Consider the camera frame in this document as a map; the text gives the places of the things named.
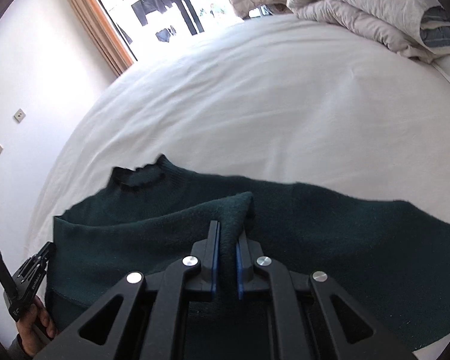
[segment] wall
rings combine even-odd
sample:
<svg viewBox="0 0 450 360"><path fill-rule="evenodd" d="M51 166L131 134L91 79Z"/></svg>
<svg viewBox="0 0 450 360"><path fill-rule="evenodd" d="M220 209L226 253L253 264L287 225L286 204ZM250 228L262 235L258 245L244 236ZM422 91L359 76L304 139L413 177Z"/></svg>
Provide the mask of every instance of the wall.
<svg viewBox="0 0 450 360"><path fill-rule="evenodd" d="M115 79L67 0L15 0L0 21L0 249L14 272L41 187L73 129ZM13 114L22 108L18 124ZM0 286L0 339L16 335Z"/></svg>

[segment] bed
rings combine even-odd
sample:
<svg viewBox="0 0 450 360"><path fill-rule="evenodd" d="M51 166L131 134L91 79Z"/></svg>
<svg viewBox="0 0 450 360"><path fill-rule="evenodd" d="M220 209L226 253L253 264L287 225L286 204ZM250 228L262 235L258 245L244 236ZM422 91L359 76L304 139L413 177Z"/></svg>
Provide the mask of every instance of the bed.
<svg viewBox="0 0 450 360"><path fill-rule="evenodd" d="M63 148L25 255L52 239L53 215L104 187L112 167L141 167L160 153L202 173L408 200L450 223L450 56L425 64L284 15L136 64ZM449 340L416 354L436 359Z"/></svg>

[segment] curtain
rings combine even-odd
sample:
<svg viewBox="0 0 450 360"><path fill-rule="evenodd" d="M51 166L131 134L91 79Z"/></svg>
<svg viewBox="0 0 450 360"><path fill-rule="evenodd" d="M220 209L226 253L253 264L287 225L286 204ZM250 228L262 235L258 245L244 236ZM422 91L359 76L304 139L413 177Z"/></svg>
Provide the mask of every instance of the curtain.
<svg viewBox="0 0 450 360"><path fill-rule="evenodd" d="M69 1L102 56L116 76L120 76L135 60L117 34L101 4L97 0Z"/></svg>

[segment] rolled blanket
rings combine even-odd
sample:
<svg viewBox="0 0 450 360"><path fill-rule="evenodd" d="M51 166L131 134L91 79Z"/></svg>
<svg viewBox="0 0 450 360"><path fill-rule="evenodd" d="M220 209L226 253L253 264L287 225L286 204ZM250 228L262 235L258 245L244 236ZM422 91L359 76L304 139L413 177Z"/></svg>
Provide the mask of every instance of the rolled blanket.
<svg viewBox="0 0 450 360"><path fill-rule="evenodd" d="M406 57L450 54L450 20L437 0L287 0L301 19L341 25Z"/></svg>

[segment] sweater sleeve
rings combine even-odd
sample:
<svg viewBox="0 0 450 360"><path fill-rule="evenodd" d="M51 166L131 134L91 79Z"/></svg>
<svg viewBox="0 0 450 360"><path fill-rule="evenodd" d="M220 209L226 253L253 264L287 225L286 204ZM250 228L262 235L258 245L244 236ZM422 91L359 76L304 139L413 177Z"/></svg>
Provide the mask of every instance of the sweater sleeve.
<svg viewBox="0 0 450 360"><path fill-rule="evenodd" d="M11 360L32 360L32 358L23 350L22 340L19 335L17 335L17 337L15 337L12 341L12 344L8 348L7 352Z"/></svg>

